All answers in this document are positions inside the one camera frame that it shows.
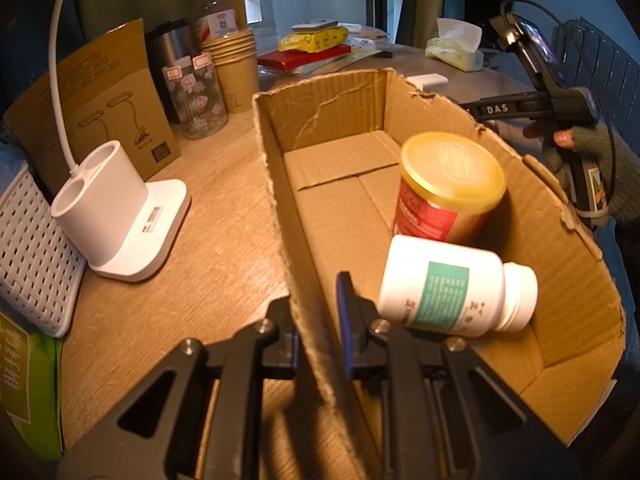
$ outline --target green label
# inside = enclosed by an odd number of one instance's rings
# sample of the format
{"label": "green label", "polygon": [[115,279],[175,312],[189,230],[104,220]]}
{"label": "green label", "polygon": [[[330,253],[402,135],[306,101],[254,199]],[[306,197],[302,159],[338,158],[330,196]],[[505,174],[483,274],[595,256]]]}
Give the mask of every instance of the green label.
{"label": "green label", "polygon": [[414,323],[451,330],[465,304],[469,268],[429,262]]}
{"label": "green label", "polygon": [[27,423],[29,414],[29,336],[0,316],[0,402],[6,412]]}

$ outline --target cardboard box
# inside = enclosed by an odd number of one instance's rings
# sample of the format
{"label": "cardboard box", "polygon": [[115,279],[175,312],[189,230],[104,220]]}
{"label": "cardboard box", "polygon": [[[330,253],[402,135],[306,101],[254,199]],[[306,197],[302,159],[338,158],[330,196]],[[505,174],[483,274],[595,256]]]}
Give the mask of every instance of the cardboard box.
{"label": "cardboard box", "polygon": [[[76,162],[116,139],[147,180],[180,155],[149,72],[142,20],[107,32],[59,62],[58,81]],[[68,179],[68,168],[51,108],[48,74],[7,110],[4,120],[56,194]]]}
{"label": "cardboard box", "polygon": [[422,94],[392,70],[320,76],[254,99],[294,320],[362,477],[378,478],[380,413],[362,394],[358,405],[342,364],[335,277],[351,271],[356,291],[377,300],[399,148],[429,130],[475,140],[505,169],[508,192],[476,243],[536,271],[538,306],[522,332],[491,333],[472,344],[568,443],[608,391],[625,345],[625,318],[600,250],[548,170],[447,98]]}

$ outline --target white pill bottle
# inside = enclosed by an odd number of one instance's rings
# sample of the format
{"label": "white pill bottle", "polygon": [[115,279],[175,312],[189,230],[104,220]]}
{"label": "white pill bottle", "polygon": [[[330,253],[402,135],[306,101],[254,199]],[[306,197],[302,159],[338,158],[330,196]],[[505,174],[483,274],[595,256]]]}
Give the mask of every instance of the white pill bottle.
{"label": "white pill bottle", "polygon": [[522,330],[537,300],[530,267],[503,264],[490,251],[396,235],[377,307],[391,322],[476,337]]}

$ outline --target bottle cap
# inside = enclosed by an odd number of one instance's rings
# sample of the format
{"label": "bottle cap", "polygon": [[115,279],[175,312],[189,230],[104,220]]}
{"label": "bottle cap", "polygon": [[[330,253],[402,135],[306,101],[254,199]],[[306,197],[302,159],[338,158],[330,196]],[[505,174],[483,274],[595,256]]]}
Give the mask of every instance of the bottle cap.
{"label": "bottle cap", "polygon": [[530,321],[538,301],[538,280],[533,269],[509,262],[504,269],[504,304],[493,329],[517,332]]}

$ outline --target white desk lamp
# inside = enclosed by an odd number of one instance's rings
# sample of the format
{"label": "white desk lamp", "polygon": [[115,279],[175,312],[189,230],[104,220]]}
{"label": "white desk lamp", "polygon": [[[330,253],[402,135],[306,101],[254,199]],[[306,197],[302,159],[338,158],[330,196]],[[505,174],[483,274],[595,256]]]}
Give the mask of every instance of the white desk lamp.
{"label": "white desk lamp", "polygon": [[146,184],[117,140],[101,144],[76,164],[58,91],[56,43],[62,2],[55,1],[51,19],[49,85],[70,177],[53,200],[51,215],[97,274],[138,282],[166,260],[191,197],[181,180]]}

